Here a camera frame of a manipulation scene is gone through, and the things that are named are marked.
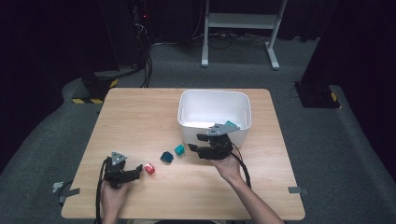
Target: white container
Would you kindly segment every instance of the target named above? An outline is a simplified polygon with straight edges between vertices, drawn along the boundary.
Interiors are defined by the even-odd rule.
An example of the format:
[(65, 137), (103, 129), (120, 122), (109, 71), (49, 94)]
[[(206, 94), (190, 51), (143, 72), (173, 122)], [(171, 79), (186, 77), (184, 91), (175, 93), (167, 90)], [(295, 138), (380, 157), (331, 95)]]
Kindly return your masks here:
[(208, 147), (196, 134), (206, 134), (215, 123), (235, 124), (240, 130), (228, 133), (231, 141), (241, 147), (251, 125), (250, 101), (238, 91), (188, 90), (181, 94), (177, 121), (184, 144)]

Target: red block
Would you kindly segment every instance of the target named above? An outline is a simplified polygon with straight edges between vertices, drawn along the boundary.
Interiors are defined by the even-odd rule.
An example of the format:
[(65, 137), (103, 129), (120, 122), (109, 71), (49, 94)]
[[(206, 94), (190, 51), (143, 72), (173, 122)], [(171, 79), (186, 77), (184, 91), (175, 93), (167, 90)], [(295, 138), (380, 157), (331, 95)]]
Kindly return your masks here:
[(153, 165), (151, 165), (151, 163), (147, 163), (145, 165), (145, 169), (150, 175), (154, 174), (154, 172), (155, 172), (155, 168)]

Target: person's hand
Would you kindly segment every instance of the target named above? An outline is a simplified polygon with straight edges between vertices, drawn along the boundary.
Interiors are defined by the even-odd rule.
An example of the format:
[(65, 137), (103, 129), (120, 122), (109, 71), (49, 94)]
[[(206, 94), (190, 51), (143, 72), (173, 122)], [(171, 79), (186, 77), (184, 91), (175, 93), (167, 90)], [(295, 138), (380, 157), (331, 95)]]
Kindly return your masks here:
[[(238, 152), (234, 149), (233, 154), (238, 155)], [(241, 176), (241, 167), (239, 161), (233, 155), (228, 156), (224, 160), (209, 161), (216, 167), (216, 169), (218, 169), (221, 177), (228, 183), (231, 184), (235, 181), (243, 180)]]
[(131, 182), (125, 183), (120, 189), (113, 189), (108, 181), (103, 181), (101, 190), (101, 204), (103, 207), (103, 223), (116, 223), (121, 208), (126, 199), (126, 193)]

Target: white metal frame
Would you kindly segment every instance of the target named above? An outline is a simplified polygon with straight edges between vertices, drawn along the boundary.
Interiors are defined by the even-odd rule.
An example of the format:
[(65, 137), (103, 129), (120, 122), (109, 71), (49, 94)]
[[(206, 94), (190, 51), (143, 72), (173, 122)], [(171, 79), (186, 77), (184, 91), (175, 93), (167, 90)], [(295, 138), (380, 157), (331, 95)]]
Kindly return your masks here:
[(259, 14), (235, 14), (235, 13), (210, 13), (209, 0), (206, 0), (205, 8), (205, 28), (204, 44), (202, 48), (202, 67), (209, 66), (209, 27), (222, 28), (249, 28), (249, 29), (269, 29), (273, 30), (269, 42), (265, 42), (265, 49), (271, 61), (274, 70), (279, 69), (279, 63), (274, 53), (274, 44), (276, 35), (282, 22), (283, 12), (285, 11), (288, 0), (281, 0), (280, 9), (276, 15), (259, 15)]

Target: hazard stripe tape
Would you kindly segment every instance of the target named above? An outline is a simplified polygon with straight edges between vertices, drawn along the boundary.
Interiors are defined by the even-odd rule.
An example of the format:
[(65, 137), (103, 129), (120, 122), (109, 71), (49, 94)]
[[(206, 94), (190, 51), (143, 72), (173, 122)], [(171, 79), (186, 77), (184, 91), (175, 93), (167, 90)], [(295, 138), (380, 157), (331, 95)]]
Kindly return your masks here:
[(337, 96), (334, 94), (334, 92), (332, 92), (332, 100), (333, 100), (334, 102), (337, 101)]
[(110, 89), (116, 87), (117, 83), (119, 83), (118, 79), (112, 81), (111, 84), (110, 84)]
[(99, 104), (103, 103), (103, 100), (101, 100), (101, 99), (92, 99), (92, 98), (73, 98), (72, 101), (73, 101), (73, 103), (80, 104), (80, 105), (83, 105), (83, 104), (99, 105)]

